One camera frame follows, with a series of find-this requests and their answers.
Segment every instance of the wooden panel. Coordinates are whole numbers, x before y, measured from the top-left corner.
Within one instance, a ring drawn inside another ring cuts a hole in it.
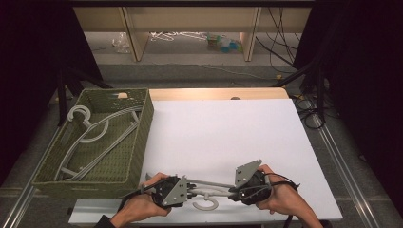
[[[283,88],[169,88],[150,89],[154,101],[288,99]]]
[[[122,8],[122,11],[127,27],[127,36],[130,40],[130,46],[133,50],[133,56],[135,61],[141,61],[144,54],[145,45],[148,41],[149,31],[138,31],[134,26],[135,24],[131,16],[133,14],[133,9],[134,8]]]
[[[248,32],[240,32],[240,42],[243,48],[243,59],[252,61],[253,48],[255,46],[257,26],[259,24],[261,8],[255,8],[254,17],[251,21],[251,28]]]
[[[137,31],[249,31],[255,8],[130,8]]]
[[[270,15],[272,13],[278,25],[280,19],[279,8],[262,8],[258,32],[277,32],[273,18]],[[282,24],[285,33],[302,33],[306,21],[308,20],[310,8],[284,8],[282,12]]]
[[[120,8],[74,8],[83,31],[125,31]]]

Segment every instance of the wicker basket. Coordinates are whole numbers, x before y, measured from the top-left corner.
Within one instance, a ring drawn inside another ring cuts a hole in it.
[[[132,106],[142,106],[137,128],[116,145],[81,180],[55,180],[63,157],[74,142],[86,131],[84,116],[74,114],[72,122],[66,121],[41,164],[32,185],[43,193],[56,198],[118,198],[133,191],[142,172],[144,151],[154,107],[148,89],[85,89],[76,105],[86,106],[90,121],[97,123],[112,113]],[[133,122],[130,113],[109,121],[104,136],[92,143],[80,143],[71,157],[67,168],[79,170],[106,150]],[[103,130],[97,126],[86,139],[99,135]]]

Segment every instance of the white tabletop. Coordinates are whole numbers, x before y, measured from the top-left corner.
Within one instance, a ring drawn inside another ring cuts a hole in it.
[[[292,100],[154,101],[154,119],[145,150],[145,173],[234,184],[236,167],[258,159],[300,183],[299,193],[319,219],[342,219]],[[262,224],[285,220],[255,205],[215,197],[209,212],[193,207],[193,198],[166,218],[140,225]],[[69,223],[93,225],[113,216],[120,199],[78,199]]]

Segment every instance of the gray bracket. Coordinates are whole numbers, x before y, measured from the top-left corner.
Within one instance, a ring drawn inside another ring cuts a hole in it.
[[[183,176],[163,199],[163,206],[169,206],[187,201],[187,178]]]
[[[235,187],[239,188],[247,183],[260,165],[261,160],[256,160],[238,167],[235,173]]]

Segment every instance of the hand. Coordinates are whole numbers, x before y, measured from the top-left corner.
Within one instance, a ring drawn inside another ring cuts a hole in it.
[[[274,173],[272,169],[264,164],[258,168],[264,173]],[[284,178],[276,175],[269,175],[270,182],[285,181]],[[283,215],[298,217],[304,227],[322,227],[312,208],[303,197],[288,184],[273,186],[270,197],[256,204],[260,210],[268,209],[270,214],[278,212]]]
[[[165,179],[168,176],[163,173],[158,173],[150,180],[143,183],[143,185],[151,185],[161,179]],[[166,217],[170,212],[170,209],[163,209],[157,206],[152,197],[148,194],[142,194],[130,199],[124,208],[119,211],[110,222],[115,227],[123,227],[132,221],[140,221],[148,219],[150,217],[163,216]]]

